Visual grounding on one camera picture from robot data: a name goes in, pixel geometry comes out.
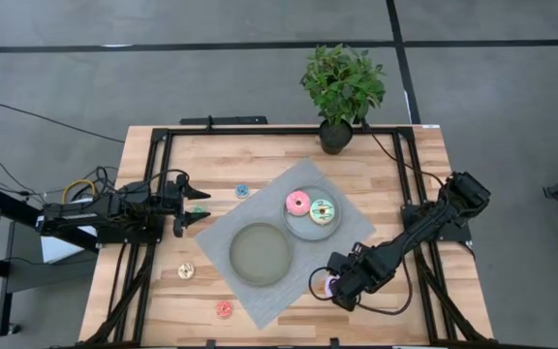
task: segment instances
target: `potted plant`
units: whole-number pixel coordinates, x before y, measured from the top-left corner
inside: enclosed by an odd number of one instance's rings
[[[362,120],[369,107],[379,108],[385,96],[385,85],[380,81],[383,65],[372,66],[368,50],[361,53],[343,44],[333,49],[316,48],[307,57],[307,71],[300,80],[314,104],[320,108],[318,116],[325,119],[320,125],[320,142],[327,154],[338,154],[353,137],[351,122]]]

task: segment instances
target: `green donut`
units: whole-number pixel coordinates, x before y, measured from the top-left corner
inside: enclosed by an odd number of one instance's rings
[[[309,215],[316,224],[328,224],[335,217],[335,207],[327,200],[316,200],[311,203]]]

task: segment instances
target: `green leaves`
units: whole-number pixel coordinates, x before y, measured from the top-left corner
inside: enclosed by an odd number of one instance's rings
[[[385,96],[385,85],[379,80],[385,75],[383,65],[373,66],[366,57],[367,49],[357,52],[349,48],[346,54],[343,48],[341,44],[332,49],[316,48],[307,57],[309,63],[300,81],[320,108],[318,116],[331,124],[353,117],[362,119],[370,107],[379,107]]]

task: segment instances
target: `yellow cable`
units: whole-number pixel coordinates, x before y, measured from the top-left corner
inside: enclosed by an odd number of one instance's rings
[[[77,185],[83,183],[89,185],[92,188],[92,196],[96,197],[96,185],[94,185],[94,182],[92,182],[89,179],[79,179],[79,180],[75,180],[69,186],[67,186],[66,189],[64,189],[64,193],[62,193],[62,204],[66,204],[66,198],[68,197],[68,192],[74,187],[76,187]]]

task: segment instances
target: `floor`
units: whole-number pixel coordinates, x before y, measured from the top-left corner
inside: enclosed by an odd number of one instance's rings
[[[558,40],[558,0],[412,0],[396,7],[405,42]],[[0,0],[1,102],[118,139],[129,125],[209,114],[315,123],[317,112],[297,84],[310,48],[157,48],[393,38],[379,0]],[[127,44],[158,47],[11,52]],[[493,193],[471,229],[495,336],[558,347],[558,204],[542,193],[558,181],[558,47],[545,44],[407,44],[414,87],[407,92],[417,101],[410,118],[395,48],[378,45],[370,54],[385,64],[387,97],[368,118],[441,125],[453,168],[470,171]],[[99,164],[117,166],[121,148],[0,110],[0,161],[37,190],[61,187]],[[1,171],[0,179],[11,184]],[[15,296],[13,320],[24,331],[0,338],[0,348],[74,343],[89,286],[89,278],[79,279]]]

